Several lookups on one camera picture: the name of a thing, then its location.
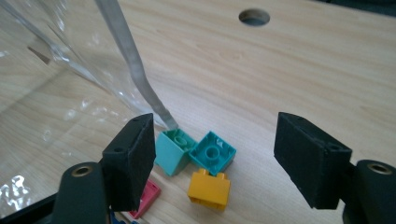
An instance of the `clear plastic bag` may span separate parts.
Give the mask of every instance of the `clear plastic bag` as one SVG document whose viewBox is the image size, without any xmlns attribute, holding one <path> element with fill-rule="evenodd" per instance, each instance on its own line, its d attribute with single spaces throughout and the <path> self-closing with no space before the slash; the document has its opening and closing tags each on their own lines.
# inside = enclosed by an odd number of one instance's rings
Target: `clear plastic bag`
<svg viewBox="0 0 396 224">
<path fill-rule="evenodd" d="M 118 44 L 107 24 L 94 1 L 0 0 L 0 217 L 55 193 L 70 166 L 99 161 L 133 116 L 176 128 L 146 93 L 136 52 L 131 63 L 131 46 L 120 49 L 134 43 Z"/>
<path fill-rule="evenodd" d="M 154 112 L 163 127 L 177 123 L 149 85 L 117 1 L 23 0 L 1 6 L 37 35 L 58 64 L 117 95 L 132 110 Z M 41 49 L 34 49 L 45 55 Z"/>
</svg>

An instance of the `wood grain surface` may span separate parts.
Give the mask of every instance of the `wood grain surface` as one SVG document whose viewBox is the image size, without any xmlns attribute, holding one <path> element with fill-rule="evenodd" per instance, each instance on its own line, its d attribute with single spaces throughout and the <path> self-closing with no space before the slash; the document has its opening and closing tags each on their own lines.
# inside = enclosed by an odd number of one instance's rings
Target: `wood grain surface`
<svg viewBox="0 0 396 224">
<path fill-rule="evenodd" d="M 311 209 L 276 162 L 280 111 L 351 147 L 353 163 L 396 165 L 395 19 L 304 0 L 120 4 L 148 79 L 180 128 L 197 141 L 213 131 L 237 149 L 225 171 L 232 188 L 224 212 L 190 202 L 195 165 L 174 177 L 154 167 L 150 178 L 163 191 L 143 215 L 149 223 L 342 223 L 343 203 Z M 270 22 L 243 24 L 238 15 L 247 8 L 267 11 Z M 32 35 L 12 20 L 1 24 L 0 186 L 23 176 L 32 203 L 54 193 L 71 165 L 99 161 L 137 114 L 56 63 L 44 64 L 27 49 Z M 2 216 L 13 212 L 4 204 Z"/>
</svg>

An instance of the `black plastic part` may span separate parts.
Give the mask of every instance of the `black plastic part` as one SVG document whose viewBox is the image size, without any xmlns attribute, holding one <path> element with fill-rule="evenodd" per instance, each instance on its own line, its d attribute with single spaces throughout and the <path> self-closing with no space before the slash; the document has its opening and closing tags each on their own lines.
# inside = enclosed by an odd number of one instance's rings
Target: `black plastic part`
<svg viewBox="0 0 396 224">
<path fill-rule="evenodd" d="M 396 223 L 396 169 L 380 161 L 359 161 L 354 186 L 369 223 Z"/>
<path fill-rule="evenodd" d="M 279 113 L 275 158 L 311 207 L 335 209 L 352 150 L 308 120 Z"/>
<path fill-rule="evenodd" d="M 109 223 L 102 167 L 83 162 L 62 176 L 52 213 L 52 224 Z"/>
<path fill-rule="evenodd" d="M 356 167 L 351 163 L 340 177 L 341 200 L 346 204 L 343 213 L 344 224 L 367 224 L 367 218 L 361 207 L 361 201 L 358 198 L 356 186 L 354 185 L 354 175 Z"/>
<path fill-rule="evenodd" d="M 370 11 L 383 15 L 396 17 L 395 0 L 317 0 L 342 7 L 352 7 L 359 10 Z"/>
<path fill-rule="evenodd" d="M 0 219 L 0 224 L 39 223 L 52 213 L 56 194 L 45 198 L 38 203 L 29 205 L 22 210 Z"/>
<path fill-rule="evenodd" d="M 152 114 L 130 120 L 103 151 L 100 163 L 113 211 L 139 208 L 155 156 Z"/>
</svg>

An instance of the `lego brick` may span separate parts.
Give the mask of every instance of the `lego brick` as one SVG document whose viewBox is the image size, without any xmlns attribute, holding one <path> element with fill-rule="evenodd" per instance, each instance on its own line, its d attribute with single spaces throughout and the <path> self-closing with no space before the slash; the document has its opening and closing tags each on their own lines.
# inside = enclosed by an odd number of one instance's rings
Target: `lego brick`
<svg viewBox="0 0 396 224">
<path fill-rule="evenodd" d="M 233 161 L 236 150 L 212 132 L 209 132 L 198 145 L 190 151 L 194 163 L 217 175 Z"/>
<path fill-rule="evenodd" d="M 122 212 L 122 214 L 128 219 L 130 219 L 129 217 L 132 217 L 132 219 L 140 218 L 145 212 L 149 210 L 149 207 L 158 198 L 160 193 L 160 187 L 158 187 L 158 185 L 156 185 L 152 180 L 148 180 L 145 189 L 143 190 L 142 198 L 140 199 L 139 209 L 137 211 L 131 211 L 126 213 Z"/>
<path fill-rule="evenodd" d="M 209 175 L 205 169 L 192 174 L 188 196 L 192 203 L 224 210 L 228 203 L 231 181 L 224 173 Z"/>
<path fill-rule="evenodd" d="M 189 152 L 197 143 L 180 129 L 162 132 L 156 142 L 155 163 L 167 175 L 177 175 L 190 162 Z"/>
<path fill-rule="evenodd" d="M 113 211 L 110 211 L 110 220 L 111 224 L 126 224 L 126 222 L 119 218 Z"/>
</svg>

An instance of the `teal lego brick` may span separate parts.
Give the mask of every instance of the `teal lego brick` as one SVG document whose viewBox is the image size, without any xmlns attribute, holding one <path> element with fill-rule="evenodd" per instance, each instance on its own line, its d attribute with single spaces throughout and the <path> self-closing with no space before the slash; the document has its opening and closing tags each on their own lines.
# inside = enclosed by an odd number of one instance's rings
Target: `teal lego brick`
<svg viewBox="0 0 396 224">
<path fill-rule="evenodd" d="M 177 175 L 189 164 L 189 152 L 196 145 L 197 142 L 180 129 L 162 132 L 155 144 L 155 163 L 167 175 Z"/>
<path fill-rule="evenodd" d="M 212 132 L 209 132 L 198 145 L 190 151 L 194 163 L 217 175 L 227 168 L 235 157 L 236 149 Z"/>
</svg>

